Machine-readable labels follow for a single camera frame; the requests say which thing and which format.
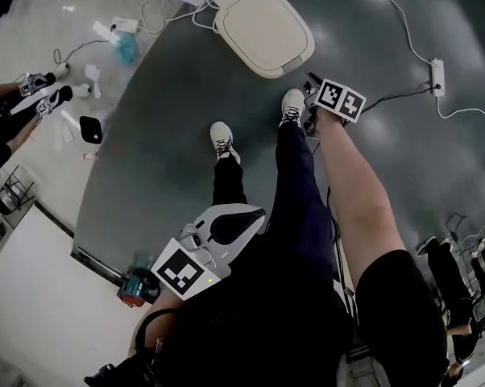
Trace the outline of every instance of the navy pants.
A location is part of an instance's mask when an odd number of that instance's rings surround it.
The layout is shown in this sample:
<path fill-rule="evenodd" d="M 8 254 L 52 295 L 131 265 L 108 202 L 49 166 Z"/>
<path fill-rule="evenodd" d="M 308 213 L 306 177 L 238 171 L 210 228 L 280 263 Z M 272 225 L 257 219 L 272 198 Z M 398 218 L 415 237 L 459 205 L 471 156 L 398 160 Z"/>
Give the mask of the navy pants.
<path fill-rule="evenodd" d="M 281 256 L 305 263 L 333 285 L 332 215 L 321 200 L 314 178 L 314 160 L 304 132 L 292 122 L 278 129 L 276 146 L 278 180 L 269 228 L 254 240 L 279 248 Z M 230 155 L 215 167 L 213 205 L 247 203 L 243 169 Z"/>

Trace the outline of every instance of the gray floor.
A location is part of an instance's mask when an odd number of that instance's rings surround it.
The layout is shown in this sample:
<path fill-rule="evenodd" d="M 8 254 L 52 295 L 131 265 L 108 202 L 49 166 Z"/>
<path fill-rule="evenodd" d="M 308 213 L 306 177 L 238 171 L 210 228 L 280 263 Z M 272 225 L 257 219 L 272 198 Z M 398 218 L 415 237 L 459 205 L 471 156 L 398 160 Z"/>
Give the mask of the gray floor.
<path fill-rule="evenodd" d="M 85 191 L 75 245 L 120 270 L 136 249 L 161 250 L 211 202 L 209 126 L 218 119 L 233 129 L 249 202 L 270 213 L 280 99 L 305 82 L 303 70 L 370 102 L 429 80 L 388 1 L 289 1 L 311 27 L 316 51 L 302 69 L 274 81 L 250 71 L 214 33 L 189 21 L 166 29 L 119 103 Z M 485 110 L 485 0 L 396 1 L 415 49 L 445 61 L 443 113 Z M 212 15 L 198 18 L 210 23 Z M 430 234 L 448 234 L 445 221 L 455 211 L 467 216 L 461 237 L 485 223 L 484 115 L 443 120 L 424 94 L 383 103 L 348 131 L 384 183 L 411 252 Z M 319 153 L 316 162 L 325 194 Z"/>

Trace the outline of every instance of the metal chair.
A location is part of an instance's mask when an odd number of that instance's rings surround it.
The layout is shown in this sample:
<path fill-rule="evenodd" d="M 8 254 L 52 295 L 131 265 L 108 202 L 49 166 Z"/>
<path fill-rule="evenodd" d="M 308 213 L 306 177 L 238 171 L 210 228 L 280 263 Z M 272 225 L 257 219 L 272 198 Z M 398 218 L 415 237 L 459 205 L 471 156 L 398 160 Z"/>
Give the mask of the metal chair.
<path fill-rule="evenodd" d="M 19 168 L 17 165 L 14 172 L 10 174 L 6 182 L 0 189 L 0 212 L 3 215 L 12 214 L 15 210 L 20 210 L 23 205 L 27 204 L 34 196 L 28 197 L 31 187 L 35 184 L 32 182 L 27 188 L 15 176 L 15 171 Z"/>

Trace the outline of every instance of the power strip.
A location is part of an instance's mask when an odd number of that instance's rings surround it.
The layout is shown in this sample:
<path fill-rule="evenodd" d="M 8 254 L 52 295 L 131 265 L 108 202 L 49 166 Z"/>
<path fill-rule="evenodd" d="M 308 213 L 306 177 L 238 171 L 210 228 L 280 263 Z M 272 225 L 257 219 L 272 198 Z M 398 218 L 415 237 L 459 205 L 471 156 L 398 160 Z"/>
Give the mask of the power strip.
<path fill-rule="evenodd" d="M 112 24 L 115 24 L 116 30 L 125 31 L 126 33 L 136 33 L 139 28 L 138 20 L 124 19 L 123 17 L 114 17 Z"/>
<path fill-rule="evenodd" d="M 445 68 L 443 60 L 432 59 L 430 63 L 432 65 L 433 95 L 436 98 L 440 98 L 445 96 Z"/>

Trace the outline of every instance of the white floor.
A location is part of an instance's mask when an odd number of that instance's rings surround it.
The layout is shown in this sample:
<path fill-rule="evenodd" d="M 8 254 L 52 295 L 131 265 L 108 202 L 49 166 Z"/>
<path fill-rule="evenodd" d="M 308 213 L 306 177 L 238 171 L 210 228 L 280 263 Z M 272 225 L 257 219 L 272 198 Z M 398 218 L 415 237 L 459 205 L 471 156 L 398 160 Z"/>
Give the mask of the white floor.
<path fill-rule="evenodd" d="M 25 72 L 46 73 L 54 70 L 55 48 L 59 48 L 65 58 L 80 44 L 101 39 L 93 29 L 95 22 L 110 27 L 113 17 L 139 19 L 140 6 L 145 1 L 16 0 L 8 15 L 0 18 L 0 83 L 13 81 Z M 181 3 L 177 0 L 166 1 L 165 12 L 158 10 L 156 2 L 147 5 L 150 28 L 159 27 L 164 13 L 173 16 L 180 8 Z M 74 98 L 60 108 L 76 120 L 83 115 L 111 113 L 154 41 L 154 38 L 139 31 L 136 35 L 138 56 L 129 65 L 120 61 L 116 47 L 111 43 L 97 43 L 82 48 L 69 60 L 71 73 L 61 83 L 91 83 L 85 78 L 85 66 L 96 65 L 101 70 L 98 83 L 102 96 L 99 99 L 93 95 L 85 99 Z M 93 161 L 82 160 L 81 157 L 85 152 L 96 151 L 97 147 L 84 142 L 76 128 L 63 123 L 60 112 L 56 110 L 43 120 L 31 138 L 5 165 L 5 169 L 11 171 L 20 164 L 23 178 L 35 181 L 38 200 L 74 230 L 93 165 Z M 73 134 L 71 142 L 63 140 L 62 130 L 67 131 L 63 125 Z"/>

